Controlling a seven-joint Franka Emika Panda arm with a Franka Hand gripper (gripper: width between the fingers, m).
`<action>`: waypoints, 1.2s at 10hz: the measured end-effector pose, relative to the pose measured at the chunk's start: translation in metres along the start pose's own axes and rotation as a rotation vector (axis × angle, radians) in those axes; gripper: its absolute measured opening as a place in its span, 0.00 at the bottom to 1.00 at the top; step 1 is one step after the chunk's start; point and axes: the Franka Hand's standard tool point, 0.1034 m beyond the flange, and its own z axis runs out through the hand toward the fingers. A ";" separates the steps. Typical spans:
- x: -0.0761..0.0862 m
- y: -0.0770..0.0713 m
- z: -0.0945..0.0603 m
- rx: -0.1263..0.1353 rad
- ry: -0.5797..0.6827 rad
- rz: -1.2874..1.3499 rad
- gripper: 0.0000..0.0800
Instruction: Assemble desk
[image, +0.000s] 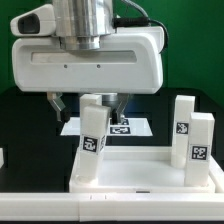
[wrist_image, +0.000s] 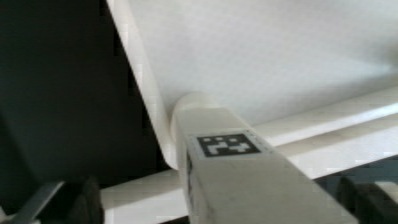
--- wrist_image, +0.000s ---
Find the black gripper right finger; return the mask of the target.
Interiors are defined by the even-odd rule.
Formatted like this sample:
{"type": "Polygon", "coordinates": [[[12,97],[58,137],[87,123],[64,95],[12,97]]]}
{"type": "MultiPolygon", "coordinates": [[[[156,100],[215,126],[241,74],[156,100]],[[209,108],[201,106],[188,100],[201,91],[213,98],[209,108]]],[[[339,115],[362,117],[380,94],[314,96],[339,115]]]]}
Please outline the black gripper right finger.
{"type": "Polygon", "coordinates": [[[359,224],[398,224],[398,198],[389,189],[380,182],[357,183],[346,177],[339,180],[336,199],[359,224]]]}

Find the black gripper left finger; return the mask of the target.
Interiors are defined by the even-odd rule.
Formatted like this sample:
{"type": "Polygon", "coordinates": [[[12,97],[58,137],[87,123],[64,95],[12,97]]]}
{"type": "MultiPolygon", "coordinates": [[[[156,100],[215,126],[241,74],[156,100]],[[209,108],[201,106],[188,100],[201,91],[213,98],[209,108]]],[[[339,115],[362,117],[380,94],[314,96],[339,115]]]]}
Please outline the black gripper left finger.
{"type": "Polygon", "coordinates": [[[5,224],[105,224],[99,184],[92,176],[48,182],[5,224]]]}

